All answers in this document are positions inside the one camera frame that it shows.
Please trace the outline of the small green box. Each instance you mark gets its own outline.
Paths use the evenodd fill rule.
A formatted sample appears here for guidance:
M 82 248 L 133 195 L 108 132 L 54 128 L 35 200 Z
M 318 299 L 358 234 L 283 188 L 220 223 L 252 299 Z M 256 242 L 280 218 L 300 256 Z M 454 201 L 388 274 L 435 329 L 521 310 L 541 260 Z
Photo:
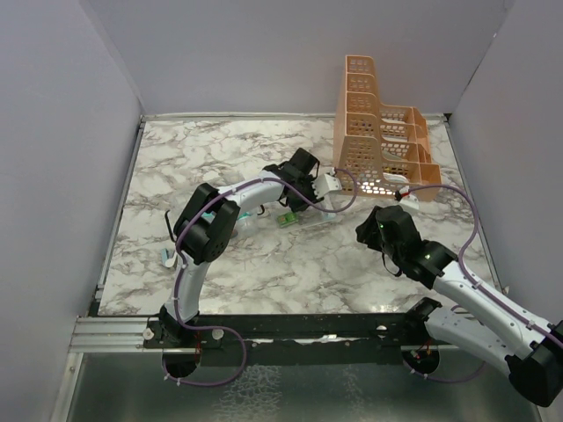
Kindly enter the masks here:
M 282 215 L 277 215 L 275 221 L 279 228 L 284 229 L 299 222 L 298 215 L 293 212 L 287 212 Z

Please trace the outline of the white green-label bottle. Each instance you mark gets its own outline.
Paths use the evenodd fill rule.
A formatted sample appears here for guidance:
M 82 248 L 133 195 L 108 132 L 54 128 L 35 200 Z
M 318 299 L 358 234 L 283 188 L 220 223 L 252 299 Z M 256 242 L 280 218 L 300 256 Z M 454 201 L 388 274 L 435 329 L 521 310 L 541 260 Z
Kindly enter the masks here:
M 255 219 L 256 217 L 257 217 L 257 215 L 255 213 L 245 212 L 245 213 L 242 213 L 238 216 L 238 221 L 242 222 L 242 221 L 246 221 L 246 220 L 252 220 L 252 219 Z

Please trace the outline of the clear first aid box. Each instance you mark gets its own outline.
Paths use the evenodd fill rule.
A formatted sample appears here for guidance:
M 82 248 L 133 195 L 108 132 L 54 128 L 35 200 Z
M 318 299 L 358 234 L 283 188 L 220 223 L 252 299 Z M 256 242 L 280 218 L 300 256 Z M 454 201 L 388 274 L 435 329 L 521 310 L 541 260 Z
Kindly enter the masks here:
M 231 239 L 237 237 L 250 236 L 253 233 L 253 231 L 255 231 L 258 228 L 258 219 L 266 213 L 266 209 L 263 205 L 260 205 L 259 207 L 256 207 L 246 212 L 255 213 L 257 217 L 255 219 L 246 220 L 242 222 L 239 222 L 237 219 L 234 229 L 232 230 L 230 235 Z

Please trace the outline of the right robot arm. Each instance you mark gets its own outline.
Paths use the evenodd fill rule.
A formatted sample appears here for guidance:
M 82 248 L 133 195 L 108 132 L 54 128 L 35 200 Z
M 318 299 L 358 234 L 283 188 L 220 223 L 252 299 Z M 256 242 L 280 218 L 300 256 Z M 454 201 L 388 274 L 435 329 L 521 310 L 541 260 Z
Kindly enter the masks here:
M 374 207 L 355 229 L 356 239 L 384 258 L 398 274 L 450 298 L 471 319 L 441 305 L 404 322 L 415 344 L 429 338 L 450 343 L 507 376 L 528 401 L 550 406 L 562 391 L 562 325 L 517 305 L 461 266 L 446 246 L 422 238 L 412 216 L 400 206 Z

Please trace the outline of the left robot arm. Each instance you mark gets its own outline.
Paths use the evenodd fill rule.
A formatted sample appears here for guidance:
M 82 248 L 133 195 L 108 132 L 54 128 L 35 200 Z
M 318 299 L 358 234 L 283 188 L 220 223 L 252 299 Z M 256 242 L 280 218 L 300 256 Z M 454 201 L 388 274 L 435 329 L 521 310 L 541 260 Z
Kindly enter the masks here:
M 199 314 L 199 299 L 210 264 L 229 244 L 238 217 L 269 203 L 280 202 L 301 212 L 323 200 L 314 188 L 319 160 L 298 149 L 281 164 L 270 164 L 249 180 L 216 188 L 199 185 L 174 224 L 179 262 L 169 299 L 158 315 L 172 345 L 188 345 L 194 336 L 190 322 Z

